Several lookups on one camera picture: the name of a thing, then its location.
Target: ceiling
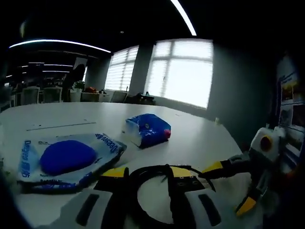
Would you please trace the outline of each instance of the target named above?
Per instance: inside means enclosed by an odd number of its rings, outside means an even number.
[[[196,38],[238,48],[275,52],[297,36],[301,14],[297,6],[247,1],[179,0],[197,33]],[[193,37],[170,0],[70,1],[32,0],[7,2],[0,16],[5,36],[1,51],[34,39],[81,42],[111,52],[146,42]],[[16,52],[67,50],[87,55],[102,51],[70,44],[27,44]]]

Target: white table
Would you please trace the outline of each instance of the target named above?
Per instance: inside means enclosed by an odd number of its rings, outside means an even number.
[[[168,142],[140,150],[125,141],[121,135],[124,120],[144,113],[154,113],[172,126],[172,135]],[[31,128],[84,121],[96,123],[26,131]],[[4,163],[13,169],[17,169],[21,145],[25,138],[92,132],[104,132],[127,144],[128,148],[116,167],[127,166],[130,172],[140,167],[163,164],[189,164],[203,170],[216,160],[225,160],[241,153],[222,125],[160,106],[113,103],[32,104],[4,111],[0,114],[0,122],[4,129],[4,144],[1,150],[4,153]],[[161,183],[161,179],[159,177],[146,182],[139,190],[139,201],[151,216],[164,222],[172,222],[167,182]],[[225,195],[232,205],[237,206],[245,197],[249,182],[248,174],[238,174],[229,179],[215,180],[213,183],[218,193]],[[22,194],[16,197],[16,202],[24,217],[35,227],[54,221],[59,217],[61,207],[75,195]],[[250,221],[249,225],[254,226],[260,222],[261,217],[258,206],[244,220]],[[131,220],[127,219],[126,225],[126,228],[135,228]]]

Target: person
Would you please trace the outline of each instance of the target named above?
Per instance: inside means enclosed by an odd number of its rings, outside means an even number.
[[[70,102],[70,89],[72,88],[72,86],[75,82],[82,80],[84,73],[85,73],[85,65],[79,64],[63,80],[61,99],[64,102]]]

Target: ceiling light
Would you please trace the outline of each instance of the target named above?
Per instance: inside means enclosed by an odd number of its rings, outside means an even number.
[[[73,65],[64,65],[64,64],[44,64],[45,66],[66,66],[66,67],[73,67]]]
[[[197,36],[197,34],[195,32],[195,29],[194,29],[189,17],[187,16],[186,12],[184,11],[182,6],[180,5],[179,1],[178,0],[171,0],[171,1],[174,4],[174,6],[176,7],[176,9],[179,11],[180,15],[182,16],[183,20],[185,21],[185,24],[189,28],[191,34],[193,36]]]
[[[68,71],[42,71],[43,73],[69,73]]]
[[[98,50],[101,50],[101,51],[104,51],[104,52],[111,53],[111,51],[101,49],[101,48],[98,48],[98,47],[95,47],[95,46],[92,46],[92,45],[88,45],[88,44],[83,44],[83,43],[78,43],[78,42],[70,42],[70,41],[62,41],[62,40],[47,40],[47,39],[20,42],[20,43],[17,43],[17,44],[14,44],[14,45],[10,46],[9,48],[12,48],[12,47],[15,47],[15,46],[18,46],[18,45],[22,45],[22,44],[30,44],[30,43],[37,43],[37,42],[61,42],[61,43],[69,43],[69,44],[78,44],[78,45],[82,45],[82,46],[86,46],[86,47],[89,47],[89,48],[94,48],[94,49],[98,49]]]

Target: potted plant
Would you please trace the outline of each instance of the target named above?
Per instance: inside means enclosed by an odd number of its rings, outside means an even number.
[[[79,80],[79,81],[76,81],[74,84],[73,84],[73,89],[76,91],[76,92],[81,92],[85,87],[85,82]]]

